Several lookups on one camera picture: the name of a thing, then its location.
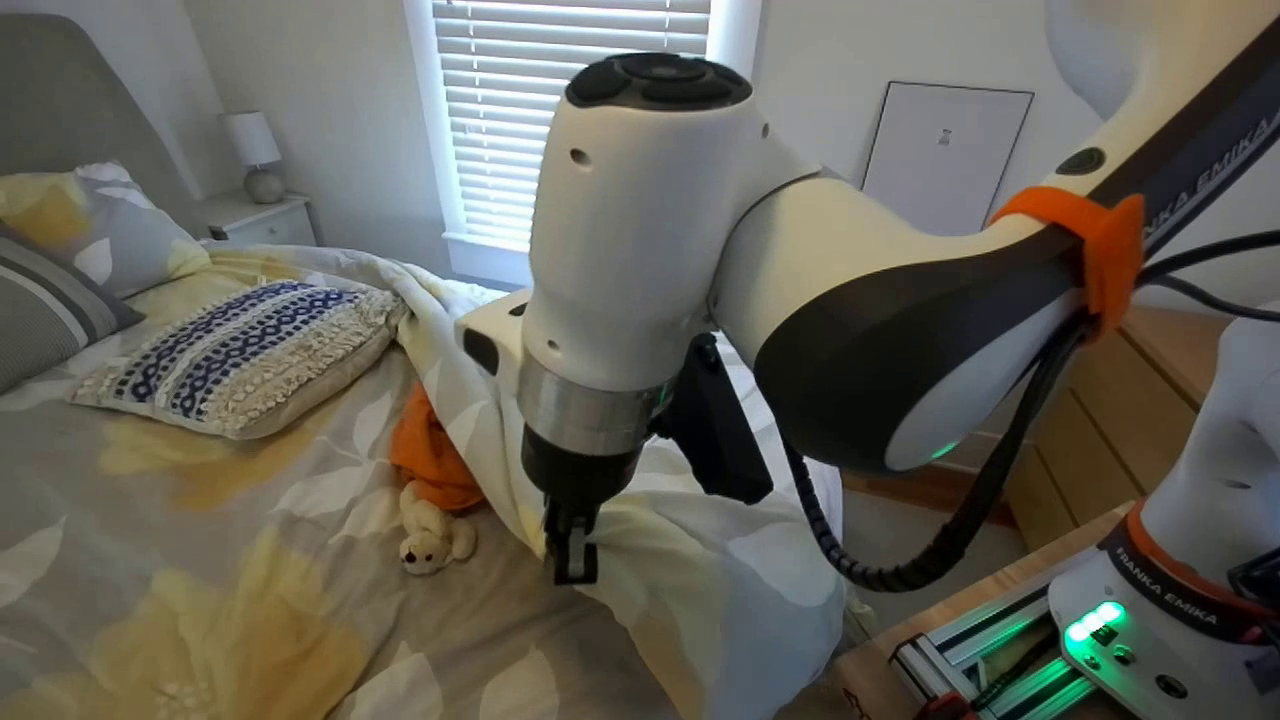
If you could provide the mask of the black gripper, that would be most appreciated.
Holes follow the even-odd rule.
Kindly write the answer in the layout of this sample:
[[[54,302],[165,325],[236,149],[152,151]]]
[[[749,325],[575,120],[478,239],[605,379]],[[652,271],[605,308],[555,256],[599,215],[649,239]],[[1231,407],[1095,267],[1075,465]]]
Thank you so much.
[[[537,431],[523,431],[520,459],[543,493],[543,536],[555,585],[597,580],[597,546],[590,542],[599,510],[628,487],[636,452],[582,455]]]

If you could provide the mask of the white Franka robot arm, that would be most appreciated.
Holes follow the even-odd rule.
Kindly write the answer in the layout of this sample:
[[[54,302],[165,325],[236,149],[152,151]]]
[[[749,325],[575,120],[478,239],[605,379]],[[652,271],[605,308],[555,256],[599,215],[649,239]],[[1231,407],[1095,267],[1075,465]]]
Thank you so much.
[[[742,349],[796,465],[921,468],[1034,422],[1277,138],[1277,0],[1047,0],[1101,133],[974,236],[929,236],[767,128],[743,78],[605,55],[559,97],[533,215],[523,468],[559,580],[649,438],[757,499],[708,379]],[[1280,720],[1280,328],[1231,314],[1173,472],[1047,585],[1061,656],[1138,720]]]

